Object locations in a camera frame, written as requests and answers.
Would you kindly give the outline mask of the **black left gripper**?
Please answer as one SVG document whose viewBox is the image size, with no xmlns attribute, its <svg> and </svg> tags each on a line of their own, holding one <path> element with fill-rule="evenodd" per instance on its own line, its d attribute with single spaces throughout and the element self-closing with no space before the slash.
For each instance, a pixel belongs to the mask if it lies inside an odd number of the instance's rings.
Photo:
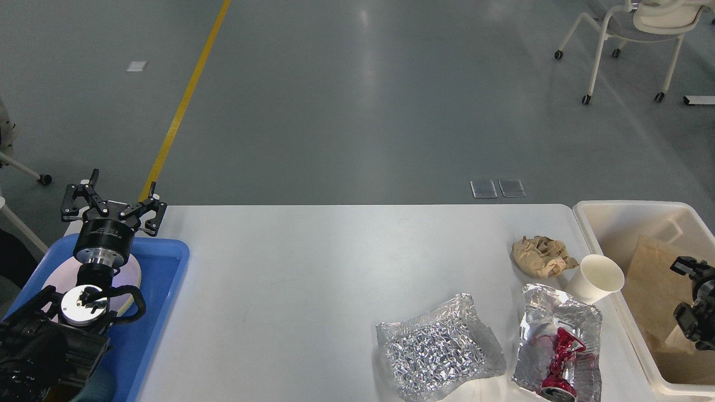
<svg viewBox="0 0 715 402">
<path fill-rule="evenodd" d="M 158 236 L 168 204 L 155 193 L 156 182 L 152 181 L 145 199 L 130 204 L 119 214 L 109 215 L 107 202 L 94 188 L 98 180 L 99 169 L 94 169 L 86 184 L 67 185 L 61 204 L 61 221 L 83 222 L 74 247 L 74 257 L 79 262 L 125 265 L 136 231 Z M 78 198 L 87 204 L 84 213 L 80 213 L 75 203 Z"/>
</svg>

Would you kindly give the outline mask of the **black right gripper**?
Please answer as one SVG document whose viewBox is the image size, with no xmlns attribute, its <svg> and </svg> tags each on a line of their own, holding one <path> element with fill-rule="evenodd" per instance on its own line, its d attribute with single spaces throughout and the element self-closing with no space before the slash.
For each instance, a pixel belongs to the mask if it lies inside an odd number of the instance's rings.
<svg viewBox="0 0 715 402">
<path fill-rule="evenodd" d="M 670 270 L 681 276 L 687 276 L 693 282 L 694 304 L 700 303 L 702 296 L 713 297 L 714 267 L 705 260 L 679 256 L 670 266 Z"/>
</svg>

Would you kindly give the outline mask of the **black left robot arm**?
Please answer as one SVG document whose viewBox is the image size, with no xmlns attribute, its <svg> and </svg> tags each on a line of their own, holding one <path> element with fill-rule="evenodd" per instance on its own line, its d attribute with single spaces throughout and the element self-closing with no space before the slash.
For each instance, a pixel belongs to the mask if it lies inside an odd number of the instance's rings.
<svg viewBox="0 0 715 402">
<path fill-rule="evenodd" d="M 66 187 L 63 222 L 82 223 L 73 257 L 73 288 L 48 285 L 2 321 L 2 400 L 41 401 L 59 385 L 82 389 L 109 349 L 108 330 L 142 318 L 146 301 L 137 285 L 115 285 L 138 232 L 158 234 L 168 205 L 151 183 L 135 204 L 104 200 L 95 185 Z"/>
</svg>

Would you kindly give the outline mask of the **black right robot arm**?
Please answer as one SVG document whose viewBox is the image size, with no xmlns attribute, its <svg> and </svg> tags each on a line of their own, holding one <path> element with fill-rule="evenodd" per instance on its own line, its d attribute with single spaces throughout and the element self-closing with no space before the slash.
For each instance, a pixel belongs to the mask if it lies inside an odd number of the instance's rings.
<svg viewBox="0 0 715 402">
<path fill-rule="evenodd" d="M 692 281 L 693 303 L 681 302 L 673 316 L 685 337 L 700 351 L 714 350 L 714 268 L 705 260 L 679 256 L 670 270 Z"/>
</svg>

